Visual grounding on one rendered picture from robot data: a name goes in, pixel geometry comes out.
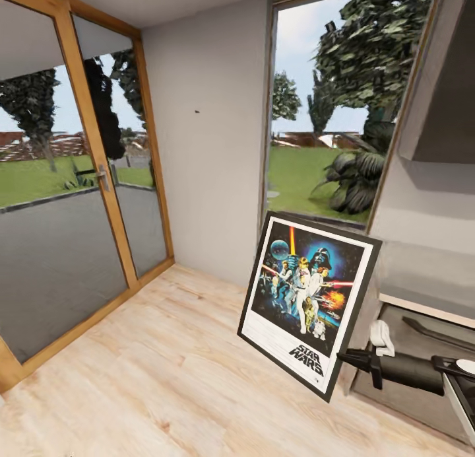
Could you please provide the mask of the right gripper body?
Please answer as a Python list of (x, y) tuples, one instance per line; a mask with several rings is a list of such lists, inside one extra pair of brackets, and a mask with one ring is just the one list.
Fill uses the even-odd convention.
[(399, 352), (395, 352), (395, 357), (388, 355), (378, 356), (376, 354), (376, 346), (372, 346), (372, 381), (378, 390), (383, 389), (383, 379), (418, 388), (416, 365), (413, 356)]

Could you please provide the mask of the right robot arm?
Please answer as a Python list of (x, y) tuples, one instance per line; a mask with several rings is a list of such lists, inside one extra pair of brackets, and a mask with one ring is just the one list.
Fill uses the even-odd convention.
[(367, 373), (373, 385), (383, 389), (383, 379), (445, 396), (446, 392), (461, 423), (475, 446), (475, 362), (431, 357), (426, 359), (395, 352), (385, 321), (372, 322), (372, 351), (348, 349), (337, 357)]

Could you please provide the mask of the poster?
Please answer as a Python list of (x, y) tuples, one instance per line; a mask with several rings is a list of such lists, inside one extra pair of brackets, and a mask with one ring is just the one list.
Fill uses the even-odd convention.
[(267, 210), (237, 335), (330, 403), (382, 244)]

